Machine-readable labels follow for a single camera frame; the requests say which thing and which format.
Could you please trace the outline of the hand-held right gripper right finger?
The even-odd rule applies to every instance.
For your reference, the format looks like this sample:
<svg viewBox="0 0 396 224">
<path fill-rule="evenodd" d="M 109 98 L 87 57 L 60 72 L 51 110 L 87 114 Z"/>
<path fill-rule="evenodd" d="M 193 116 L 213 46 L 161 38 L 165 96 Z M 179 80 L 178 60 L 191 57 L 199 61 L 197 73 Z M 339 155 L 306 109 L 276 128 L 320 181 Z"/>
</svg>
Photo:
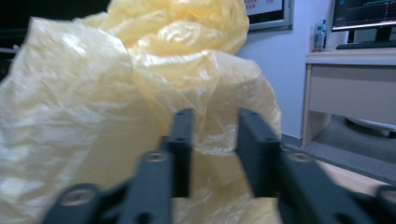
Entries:
<svg viewBox="0 0 396 224">
<path fill-rule="evenodd" d="M 256 112 L 238 110 L 238 155 L 254 196 L 276 198 L 284 224 L 374 224 L 312 157 L 282 148 Z"/>
</svg>

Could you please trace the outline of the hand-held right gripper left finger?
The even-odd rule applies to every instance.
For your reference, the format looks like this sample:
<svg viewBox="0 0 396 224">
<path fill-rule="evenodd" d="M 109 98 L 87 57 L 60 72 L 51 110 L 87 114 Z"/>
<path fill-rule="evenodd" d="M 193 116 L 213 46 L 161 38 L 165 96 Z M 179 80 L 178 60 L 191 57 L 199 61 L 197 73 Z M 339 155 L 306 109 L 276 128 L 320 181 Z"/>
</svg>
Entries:
<svg viewBox="0 0 396 224">
<path fill-rule="evenodd" d="M 193 110 L 176 112 L 159 148 L 144 154 L 120 213 L 120 224 L 172 224 L 172 200 L 190 194 Z"/>
</svg>

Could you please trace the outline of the yellow plastic bag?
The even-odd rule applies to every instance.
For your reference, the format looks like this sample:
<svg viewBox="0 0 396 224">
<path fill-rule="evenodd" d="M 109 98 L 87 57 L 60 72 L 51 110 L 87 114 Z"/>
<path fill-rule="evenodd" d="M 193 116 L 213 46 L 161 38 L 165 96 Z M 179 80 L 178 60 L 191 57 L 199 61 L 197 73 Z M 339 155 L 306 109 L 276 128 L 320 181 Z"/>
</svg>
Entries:
<svg viewBox="0 0 396 224">
<path fill-rule="evenodd" d="M 0 224 L 38 224 L 63 189 L 111 188 L 194 112 L 192 195 L 177 224 L 271 224 L 234 154 L 237 111 L 273 129 L 281 112 L 260 67 L 238 56 L 243 0 L 111 0 L 73 21 L 34 18 L 0 83 Z"/>
</svg>

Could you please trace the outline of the pale chair base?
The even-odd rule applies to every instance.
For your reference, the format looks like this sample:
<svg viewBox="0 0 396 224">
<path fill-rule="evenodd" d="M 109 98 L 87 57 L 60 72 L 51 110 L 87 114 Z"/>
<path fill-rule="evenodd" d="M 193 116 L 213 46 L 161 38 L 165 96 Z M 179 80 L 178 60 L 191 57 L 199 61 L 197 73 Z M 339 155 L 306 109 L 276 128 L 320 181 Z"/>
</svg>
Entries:
<svg viewBox="0 0 396 224">
<path fill-rule="evenodd" d="M 371 121 L 367 119 L 347 118 L 346 120 L 350 123 L 354 123 L 365 128 L 388 132 L 389 138 L 396 138 L 396 125 Z"/>
</svg>

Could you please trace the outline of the beige office desk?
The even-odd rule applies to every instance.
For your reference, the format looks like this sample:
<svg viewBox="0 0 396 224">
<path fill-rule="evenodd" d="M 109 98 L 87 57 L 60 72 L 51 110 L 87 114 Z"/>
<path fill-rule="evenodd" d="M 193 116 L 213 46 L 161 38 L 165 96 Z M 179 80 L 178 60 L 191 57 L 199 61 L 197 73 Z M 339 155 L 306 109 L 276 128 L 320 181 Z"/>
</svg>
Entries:
<svg viewBox="0 0 396 224">
<path fill-rule="evenodd" d="M 333 115 L 396 125 L 396 48 L 306 56 L 301 145 L 309 144 Z"/>
</svg>

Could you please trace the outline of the clear plastic bottle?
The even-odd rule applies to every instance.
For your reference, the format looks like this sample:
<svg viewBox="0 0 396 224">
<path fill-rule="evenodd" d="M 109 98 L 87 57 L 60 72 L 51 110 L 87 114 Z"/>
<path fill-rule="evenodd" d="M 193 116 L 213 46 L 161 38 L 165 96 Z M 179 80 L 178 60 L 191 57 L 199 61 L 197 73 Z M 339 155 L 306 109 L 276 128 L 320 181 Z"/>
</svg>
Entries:
<svg viewBox="0 0 396 224">
<path fill-rule="evenodd" d="M 317 21 L 315 26 L 313 51 L 319 52 L 325 50 L 326 38 L 327 38 L 327 22 L 325 20 L 319 20 Z"/>
</svg>

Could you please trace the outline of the black keyboard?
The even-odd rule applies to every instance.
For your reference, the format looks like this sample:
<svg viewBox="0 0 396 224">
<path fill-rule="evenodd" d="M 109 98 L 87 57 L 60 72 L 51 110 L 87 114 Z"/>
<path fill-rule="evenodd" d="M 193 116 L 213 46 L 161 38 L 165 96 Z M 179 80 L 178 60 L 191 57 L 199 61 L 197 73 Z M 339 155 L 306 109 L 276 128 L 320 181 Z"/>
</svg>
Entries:
<svg viewBox="0 0 396 224">
<path fill-rule="evenodd" d="M 389 41 L 363 41 L 360 43 L 340 44 L 336 49 L 382 49 L 396 48 L 396 40 Z"/>
</svg>

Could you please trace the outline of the dark-screen monitor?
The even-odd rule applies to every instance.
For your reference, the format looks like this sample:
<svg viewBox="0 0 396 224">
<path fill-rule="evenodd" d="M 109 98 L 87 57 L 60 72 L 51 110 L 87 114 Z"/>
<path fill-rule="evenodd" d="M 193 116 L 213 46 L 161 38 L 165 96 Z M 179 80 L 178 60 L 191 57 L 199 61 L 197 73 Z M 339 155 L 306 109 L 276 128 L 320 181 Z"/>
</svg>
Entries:
<svg viewBox="0 0 396 224">
<path fill-rule="evenodd" d="M 334 0 L 332 31 L 375 29 L 375 41 L 390 41 L 396 28 L 396 0 Z"/>
</svg>

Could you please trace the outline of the framed wall board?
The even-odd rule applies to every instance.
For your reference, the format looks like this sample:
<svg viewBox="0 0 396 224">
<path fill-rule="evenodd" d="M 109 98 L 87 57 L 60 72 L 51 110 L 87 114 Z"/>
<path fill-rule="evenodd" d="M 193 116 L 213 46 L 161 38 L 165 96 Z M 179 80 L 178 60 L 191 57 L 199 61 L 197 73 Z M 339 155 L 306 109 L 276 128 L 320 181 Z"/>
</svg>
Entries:
<svg viewBox="0 0 396 224">
<path fill-rule="evenodd" d="M 244 0 L 250 32 L 292 29 L 294 0 Z"/>
</svg>

